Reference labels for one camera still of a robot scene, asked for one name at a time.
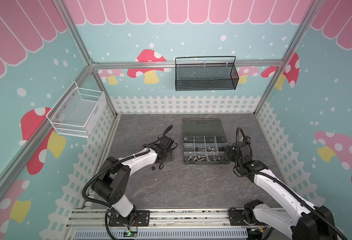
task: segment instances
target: metal frame bar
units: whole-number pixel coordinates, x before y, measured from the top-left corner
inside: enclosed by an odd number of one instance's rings
[[[92,66],[85,67],[76,78],[76,83],[81,86],[92,72]],[[0,200],[4,197],[6,192],[10,189],[13,182],[24,169],[29,159],[33,156],[34,152],[40,146],[42,141],[52,129],[47,118],[41,122],[37,130],[29,138],[23,147],[18,151],[15,157],[6,166],[0,175]]]
[[[294,55],[294,53],[296,51],[296,48],[298,47],[299,43],[301,42],[304,35],[306,34],[309,27],[311,26],[311,23],[312,23],[313,19],[315,18],[316,13],[319,11],[319,9],[323,5],[324,1],[325,0],[313,0],[311,5],[308,7],[306,15],[303,18],[302,23],[297,28],[293,39],[289,43],[289,48],[285,51],[282,65],[279,66],[279,68],[275,71],[274,76],[272,77],[267,88],[265,89],[265,92],[263,93],[263,96],[261,97],[258,105],[256,106],[256,109],[254,112],[255,115],[257,115],[260,112],[262,106],[267,101],[267,99],[268,99],[269,95],[271,94],[277,80],[283,74],[283,71],[287,67],[289,61],[291,60],[292,56]]]
[[[202,63],[226,63],[226,61],[183,61],[188,64],[202,64]],[[236,67],[242,66],[281,66],[283,64],[281,59],[262,59],[262,60],[235,60]],[[127,68],[175,68],[174,61],[166,62],[115,62],[115,63],[95,63],[93,68],[98,69],[127,69]]]

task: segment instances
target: aluminum frame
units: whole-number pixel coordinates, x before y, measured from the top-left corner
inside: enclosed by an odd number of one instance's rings
[[[294,37],[292,38],[291,42],[289,43],[289,48],[285,51],[284,57],[283,57],[283,64],[275,71],[274,76],[272,77],[271,81],[269,82],[267,88],[265,89],[263,96],[261,97],[258,105],[256,106],[255,109],[255,115],[257,115],[264,103],[267,101],[269,95],[271,94],[277,80],[279,77],[283,74],[283,71],[287,67],[289,61],[293,57],[299,43],[303,39],[304,35],[308,31],[309,27],[311,26],[311,23],[313,19],[316,16],[316,13],[319,11],[320,7],[323,5],[325,0],[313,0],[311,2],[311,5],[308,7],[307,12],[305,14],[305,17],[303,18],[302,23],[299,25],[297,28]]]

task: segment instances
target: yellow mushroom stem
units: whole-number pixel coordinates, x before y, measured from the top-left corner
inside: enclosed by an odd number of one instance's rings
[[[319,148],[318,154],[325,162],[329,162],[331,160],[331,158],[333,158],[336,155],[336,153],[331,148],[329,148],[327,146]]]
[[[108,83],[110,85],[116,85],[119,83],[119,81],[117,81],[116,77],[115,76],[109,76],[108,77]]]
[[[239,77],[239,81],[237,82],[237,84],[243,84],[247,82],[247,75],[243,75]]]
[[[144,75],[145,75],[144,83],[146,84],[156,84],[159,82],[159,78],[156,75],[156,70],[150,70],[144,73]]]
[[[281,89],[283,89],[283,83],[285,79],[287,78],[283,74],[281,74],[275,85],[277,90],[281,91]]]

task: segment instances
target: mounting plate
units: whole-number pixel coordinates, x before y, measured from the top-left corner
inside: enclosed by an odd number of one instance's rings
[[[138,227],[148,227],[149,226],[149,217],[150,217],[150,211],[141,211],[138,210],[136,211],[137,213],[137,226]],[[115,214],[112,214],[111,218],[109,219],[109,226],[110,227],[124,227],[125,225],[123,224],[123,220],[120,218],[120,216],[116,216]]]

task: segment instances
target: black cable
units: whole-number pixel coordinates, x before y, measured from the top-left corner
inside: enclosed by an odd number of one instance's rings
[[[273,180],[274,182],[276,182],[277,184],[279,184],[280,186],[282,186],[285,190],[287,190],[287,192],[289,192],[290,195],[292,195],[303,207],[305,207],[306,209],[310,210],[311,213],[315,214],[318,218],[320,218],[324,223],[326,223],[328,226],[330,226],[330,228],[332,228],[333,231],[336,232],[336,234],[342,239],[342,240],[348,240],[346,238],[346,236],[344,236],[344,234],[335,227],[334,224],[332,224],[330,221],[328,221],[325,217],[323,217],[322,214],[320,214],[318,211],[316,211],[315,209],[313,209],[311,206],[309,206],[303,199],[301,199],[296,193],[294,193],[287,185],[285,185],[283,182],[281,182],[280,180],[278,180],[277,178],[275,177],[272,177],[266,173],[263,173],[263,172],[248,172],[248,173],[245,173],[245,174],[242,174],[241,172],[238,171],[239,174],[241,174],[242,176],[238,176],[238,177],[247,177],[247,176],[250,176],[250,175],[262,175],[262,176],[265,176],[271,180]]]
[[[261,240],[267,240],[269,238],[269,236],[271,236],[271,233],[273,231],[273,227],[270,228],[270,230],[268,231],[268,233],[265,235],[264,238],[262,238]]]

